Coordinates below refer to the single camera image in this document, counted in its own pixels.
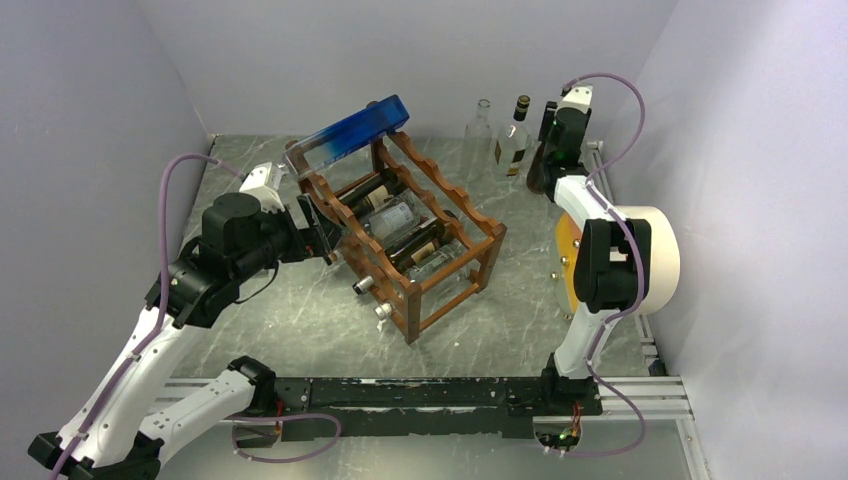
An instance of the wire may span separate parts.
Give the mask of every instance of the wire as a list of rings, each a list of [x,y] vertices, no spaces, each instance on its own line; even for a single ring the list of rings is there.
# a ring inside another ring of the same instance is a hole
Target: wire
[[[106,381],[106,384],[103,386],[103,390],[100,391],[100,394],[94,400],[91,408],[88,411],[88,414],[83,418],[82,423],[80,423],[79,430],[74,438],[68,443],[68,446],[65,447],[65,450],[59,455],[59,458],[56,460],[56,465],[53,466],[53,469],[50,471],[50,480],[56,480],[59,478],[59,475],[62,472],[62,467],[65,466],[65,462],[67,462],[68,458],[73,455],[74,450],[77,449],[80,442],[83,438],[85,438],[88,434],[89,429],[94,424],[94,421],[103,411],[103,408],[112,398],[112,394],[115,391],[115,388],[118,386],[118,383],[124,378],[130,366],[135,363],[135,358],[138,358],[141,355],[141,352],[150,345],[152,342],[162,331],[162,326],[165,324],[165,313],[168,308],[168,287],[170,285],[168,278],[168,236],[167,236],[167,222],[166,222],[166,207],[168,203],[168,183],[171,181],[171,173],[173,173],[174,169],[180,163],[186,160],[202,160],[207,163],[211,163],[212,165],[219,166],[224,170],[230,172],[233,176],[244,180],[244,175],[232,165],[224,162],[223,160],[218,160],[215,158],[207,157],[206,155],[200,155],[197,153],[187,153],[184,155],[180,155],[179,157],[174,158],[168,165],[165,167],[165,172],[162,174],[162,180],[159,182],[159,314],[156,317],[156,324],[150,330],[150,332],[138,343],[138,345],[132,350],[132,355],[127,356],[123,362],[115,369],[115,372],[109,377],[109,380]]]
[[[302,421],[302,420],[315,420],[315,419],[329,420],[329,421],[333,422],[336,425],[336,433],[333,435],[333,438],[329,442],[327,442],[326,445],[324,445],[323,447],[321,447],[317,450],[309,452],[305,455],[300,455],[300,456],[297,456],[297,457],[290,457],[290,458],[264,458],[264,457],[257,457],[255,455],[251,455],[251,454],[243,451],[241,448],[239,448],[238,440],[236,439],[236,428],[235,427],[233,427],[233,431],[232,431],[232,435],[231,435],[231,438],[232,438],[232,441],[233,441],[233,453],[235,453],[236,455],[238,455],[241,458],[244,458],[246,460],[250,460],[250,461],[253,461],[253,462],[259,462],[259,463],[294,463],[294,462],[300,462],[302,460],[309,460],[310,458],[317,457],[318,455],[321,455],[322,453],[331,449],[336,443],[338,443],[339,437],[341,437],[341,435],[342,435],[342,423],[339,421],[338,418],[336,418],[332,415],[327,415],[327,414],[324,414],[324,413],[301,413],[301,414],[297,414],[297,415],[288,415],[288,416],[285,416],[285,417],[279,417],[278,416],[278,417],[230,417],[229,418],[229,420],[236,420],[236,421],[239,421],[239,422],[247,422],[247,423],[254,423],[254,424],[256,424],[256,423],[264,424],[264,423],[267,423],[269,421],[296,422],[296,421]]]
[[[621,77],[614,73],[595,72],[589,73],[587,75],[581,75],[575,78],[574,80],[571,80],[570,82],[566,83],[565,88],[570,89],[578,82],[589,78],[609,78],[612,80],[616,80],[622,83],[627,88],[629,88],[630,91],[633,92],[633,94],[636,96],[636,100],[639,102],[639,125],[636,127],[636,133],[633,135],[633,138],[630,140],[630,143],[628,143],[624,150],[622,150],[622,152],[619,153],[615,158],[603,165],[599,165],[586,177],[586,189],[588,190],[592,198],[595,199],[596,202],[598,202],[598,205],[600,205],[604,209],[604,211],[606,211],[610,215],[610,217],[615,220],[615,223],[619,226],[619,228],[621,228],[622,232],[624,233],[624,237],[627,239],[628,245],[630,245],[630,250],[633,252],[633,261],[636,264],[636,299],[634,300],[633,305],[631,305],[629,308],[622,310],[621,312],[613,313],[609,317],[605,318],[604,321],[601,323],[603,328],[599,329],[598,333],[595,334],[595,337],[592,339],[592,343],[589,345],[589,350],[586,352],[586,368],[592,378],[599,385],[605,387],[607,390],[614,393],[616,396],[618,396],[618,398],[623,400],[624,403],[626,403],[633,410],[633,413],[635,413],[636,417],[639,419],[639,436],[636,438],[636,440],[629,443],[628,445],[613,450],[607,450],[602,452],[560,451],[560,454],[563,456],[598,458],[609,457],[629,452],[638,447],[642,443],[642,441],[645,440],[645,436],[648,434],[648,424],[645,421],[645,416],[642,415],[642,412],[639,410],[639,407],[637,407],[636,404],[633,403],[633,401],[627,397],[627,395],[621,393],[621,391],[613,387],[609,382],[602,379],[600,375],[598,375],[598,373],[595,371],[592,365],[592,357],[595,356],[595,353],[600,347],[601,340],[604,336],[604,332],[606,331],[606,329],[613,328],[613,322],[620,320],[626,317],[627,315],[630,315],[631,313],[635,312],[642,304],[642,301],[645,299],[645,269],[644,264],[642,262],[642,255],[639,253],[639,248],[636,244],[636,238],[633,236],[633,233],[630,231],[630,229],[627,228],[627,224],[624,223],[624,219],[621,218],[618,213],[616,213],[616,211],[612,208],[612,205],[610,205],[609,202],[607,202],[607,200],[603,197],[603,195],[598,192],[598,190],[595,188],[595,183],[592,181],[599,173],[621,160],[621,158],[624,157],[624,155],[626,155],[631,148],[633,148],[633,145],[636,143],[636,140],[638,140],[639,136],[642,134],[642,127],[645,125],[645,100],[644,98],[642,98],[642,94],[639,92],[639,89],[637,89],[636,86],[633,85],[633,83],[631,83],[624,77]]]
[[[242,303],[247,302],[247,301],[248,301],[248,300],[250,300],[251,298],[253,298],[253,297],[255,297],[255,296],[259,295],[260,293],[262,293],[263,291],[265,291],[265,289],[266,289],[266,288],[268,288],[268,287],[270,287],[270,286],[271,286],[271,284],[272,284],[272,283],[274,283],[274,280],[276,280],[276,279],[277,279],[277,272],[279,272],[279,271],[280,271],[280,262],[276,262],[276,263],[274,263],[274,274],[273,274],[273,275],[271,275],[271,279],[270,279],[270,280],[268,280],[268,283],[266,283],[266,284],[265,284],[262,288],[260,288],[259,290],[257,290],[257,291],[255,291],[255,292],[253,292],[253,293],[252,293],[249,297],[245,298],[244,300],[236,300],[235,302],[233,302],[233,304],[234,304],[234,305],[241,305]]]

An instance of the brown bottle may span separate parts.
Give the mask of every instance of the brown bottle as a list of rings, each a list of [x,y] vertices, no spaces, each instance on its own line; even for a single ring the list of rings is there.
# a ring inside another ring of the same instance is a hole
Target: brown bottle
[[[379,175],[339,197],[339,201],[347,206],[356,218],[362,218],[376,211],[406,188],[406,184],[395,172],[382,170]]]
[[[445,210],[449,216],[456,216]],[[453,233],[438,219],[431,218],[386,249],[386,256],[401,274],[421,263],[439,247],[453,241]]]

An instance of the gray marble surface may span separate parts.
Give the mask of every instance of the gray marble surface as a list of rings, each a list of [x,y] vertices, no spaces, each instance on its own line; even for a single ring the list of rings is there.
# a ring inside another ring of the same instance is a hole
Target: gray marble surface
[[[224,135],[215,141],[212,155],[249,171],[263,162],[280,161],[291,138]],[[446,177],[456,179],[461,140],[413,140],[421,153],[439,163]],[[387,144],[392,156],[401,160],[402,154],[391,142]],[[360,151],[337,163],[325,176],[331,186],[339,188],[369,168],[368,153]],[[489,287],[438,320],[418,341],[407,345],[391,322],[378,323],[375,301],[370,296],[357,297],[351,290],[357,277],[346,264],[326,266],[315,259],[283,265],[267,290],[225,310],[174,376],[214,377],[230,360],[245,354],[280,376],[537,375],[569,326],[550,279],[549,249],[560,212],[543,197],[528,192],[523,182],[500,185],[487,175],[484,165],[476,166],[475,171],[478,174],[468,184],[469,193],[481,212],[506,224],[504,245]],[[437,193],[423,174],[416,179]],[[238,183],[225,171],[207,169],[185,239],[200,233],[201,213],[215,197],[236,190]],[[293,183],[282,193],[287,203],[296,205]],[[436,196],[440,202],[444,199],[441,192]],[[252,279],[243,287],[242,296],[267,281],[267,277]],[[424,308],[432,310],[448,293],[425,296]],[[599,372],[648,374],[633,320],[625,319],[613,332]]]

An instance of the gray wall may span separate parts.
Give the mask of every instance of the gray wall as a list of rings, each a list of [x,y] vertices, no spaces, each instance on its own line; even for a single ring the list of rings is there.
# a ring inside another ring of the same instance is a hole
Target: gray wall
[[[645,133],[611,175],[677,231],[652,320],[716,479],[848,472],[845,25],[839,0],[681,0],[638,77]]]
[[[214,133],[306,134],[397,93],[414,134],[461,137],[592,70],[635,76],[676,0],[140,0]],[[626,97],[605,88],[595,132]]]
[[[132,0],[0,5],[0,478],[114,360],[156,275],[165,163],[203,128]],[[199,182],[174,176],[177,240]]]

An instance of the purple cable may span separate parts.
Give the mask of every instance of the purple cable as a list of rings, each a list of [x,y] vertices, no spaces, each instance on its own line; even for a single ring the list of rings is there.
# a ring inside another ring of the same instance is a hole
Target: purple cable
[[[612,79],[612,80],[616,80],[617,82],[623,84],[625,87],[629,88],[630,91],[633,92],[633,95],[636,96],[636,101],[639,102],[639,126],[636,127],[636,133],[633,134],[633,138],[630,139],[630,143],[628,143],[627,146],[624,147],[624,150],[622,150],[621,153],[619,153],[615,158],[613,158],[609,162],[607,162],[603,165],[600,165],[598,168],[592,170],[592,173],[590,173],[589,176],[586,177],[587,181],[592,180],[593,178],[595,178],[596,175],[598,175],[602,171],[608,169],[615,162],[621,160],[622,157],[627,155],[627,152],[629,152],[630,149],[633,148],[633,145],[636,144],[636,140],[642,134],[642,127],[645,126],[645,99],[642,98],[642,94],[639,93],[639,89],[636,88],[636,85],[633,85],[633,83],[630,82],[630,80],[627,80],[626,78],[624,78],[620,75],[616,75],[614,73],[605,73],[605,72],[588,73],[586,75],[581,75],[581,76],[575,78],[574,80],[566,83],[563,88],[564,89],[570,89],[571,87],[576,85],[578,82],[582,82],[583,80],[586,80],[586,79],[589,79],[589,78],[609,78],[609,79]]]
[[[240,456],[241,458],[259,462],[259,463],[294,463],[299,462],[301,460],[309,460],[310,458],[317,457],[327,450],[331,449],[333,445],[338,443],[339,437],[342,435],[342,423],[338,418],[327,415],[324,413],[301,413],[297,415],[288,415],[285,417],[230,417],[229,420],[236,420],[239,422],[250,422],[250,423],[267,423],[267,422],[294,422],[299,420],[313,420],[313,419],[322,419],[329,420],[336,425],[336,433],[333,435],[332,440],[327,442],[323,447],[309,452],[305,455],[300,455],[299,457],[291,457],[291,458],[263,458],[256,457],[254,455],[250,455],[249,453],[245,453],[242,449],[238,447],[238,441],[236,440],[236,429],[233,428],[232,440],[233,440],[233,453]]]
[[[206,155],[200,155],[197,153],[187,153],[184,155],[180,155],[179,157],[171,160],[168,163],[168,166],[165,167],[165,172],[162,174],[162,180],[159,183],[159,305],[168,305],[168,236],[167,236],[167,224],[166,224],[166,206],[168,203],[168,183],[171,180],[171,173],[174,171],[177,165],[182,163],[185,160],[203,160],[204,162],[211,163],[216,166],[220,166],[224,170],[227,170],[233,176],[244,179],[244,175],[228,163],[218,160],[215,158],[207,157]],[[159,332],[162,331],[162,325],[165,323],[165,313],[167,311],[167,307],[159,308],[159,314],[156,317],[156,324],[153,326],[153,329],[150,330],[139,344],[132,350],[132,353],[136,358],[141,355],[141,352],[150,345],[158,335]],[[94,404],[91,406],[91,409],[88,411],[88,414],[83,419],[80,424],[80,428],[78,430],[77,436],[71,439],[68,446],[59,456],[59,459],[56,461],[56,465],[53,466],[53,469],[50,471],[50,480],[56,480],[59,478],[59,475],[62,471],[62,467],[65,465],[65,462],[73,455],[74,450],[79,446],[81,441],[81,437],[85,436],[88,433],[88,430],[94,424],[94,420],[97,419],[97,416],[100,415],[100,412],[103,411],[103,408],[112,398],[112,393],[115,391],[115,387],[118,386],[121,379],[126,375],[127,370],[129,370],[130,366],[135,362],[133,358],[126,358],[123,362],[118,366],[115,370],[115,373],[109,378],[106,382],[106,385],[101,390],[100,394],[94,400]]]
[[[630,231],[630,229],[627,228],[627,224],[624,223],[624,219],[621,218],[621,216],[618,215],[618,213],[616,213],[615,210],[612,209],[607,200],[595,189],[594,182],[592,182],[592,179],[599,173],[601,173],[601,171],[609,168],[612,164],[621,160],[621,158],[624,157],[624,155],[626,155],[631,148],[633,148],[633,145],[636,143],[636,140],[642,134],[642,127],[645,125],[645,100],[642,98],[642,94],[639,93],[639,89],[637,89],[635,85],[633,85],[629,80],[625,79],[624,77],[621,77],[614,73],[598,72],[582,75],[566,83],[565,88],[571,88],[572,86],[577,84],[577,82],[580,82],[587,78],[610,78],[613,80],[617,80],[620,83],[624,84],[627,88],[629,88],[630,91],[632,91],[633,94],[636,95],[636,100],[639,102],[639,126],[636,128],[636,133],[633,135],[633,138],[630,140],[630,143],[627,144],[627,147],[625,147],[624,150],[615,158],[603,165],[599,165],[598,168],[592,170],[592,173],[590,173],[586,177],[586,189],[589,191],[589,195],[591,195],[592,198],[594,198],[595,201],[598,202],[598,205],[603,207],[603,209],[613,218],[613,220],[615,220],[615,223],[619,226],[619,228],[621,228],[621,231],[624,232],[624,237],[627,239],[627,243],[630,245],[630,249],[633,251],[633,261],[636,264],[636,299],[633,302],[633,305],[630,306],[630,308],[622,310],[621,312],[614,313],[604,319],[603,328],[598,330],[598,333],[595,334],[595,337],[592,339],[592,343],[589,345],[589,350],[587,350],[586,352],[586,368],[587,370],[589,370],[589,374],[592,375],[592,378],[594,378],[596,382],[607,388],[612,393],[616,394],[618,398],[622,399],[624,403],[626,403],[627,406],[629,406],[633,410],[633,413],[635,413],[636,417],[639,418],[639,436],[629,445],[625,445],[623,447],[616,448],[613,450],[607,450],[604,452],[560,452],[560,455],[565,457],[598,458],[627,453],[638,447],[642,443],[642,441],[645,440],[645,436],[648,434],[648,424],[645,421],[645,416],[642,415],[642,412],[639,410],[639,407],[637,407],[636,404],[633,403],[633,401],[627,397],[627,395],[621,393],[621,391],[613,387],[609,382],[602,379],[592,366],[592,357],[595,356],[595,353],[597,352],[598,347],[601,344],[601,339],[603,338],[604,331],[607,328],[610,328],[610,324],[612,324],[616,320],[622,319],[627,315],[630,315],[631,313],[635,312],[636,309],[639,308],[639,305],[642,304],[642,301],[645,299],[645,269],[644,264],[642,263],[642,255],[639,253],[639,248],[636,244],[636,238],[633,236],[633,233]],[[542,447],[542,445],[539,445],[538,443],[534,445],[537,447]]]

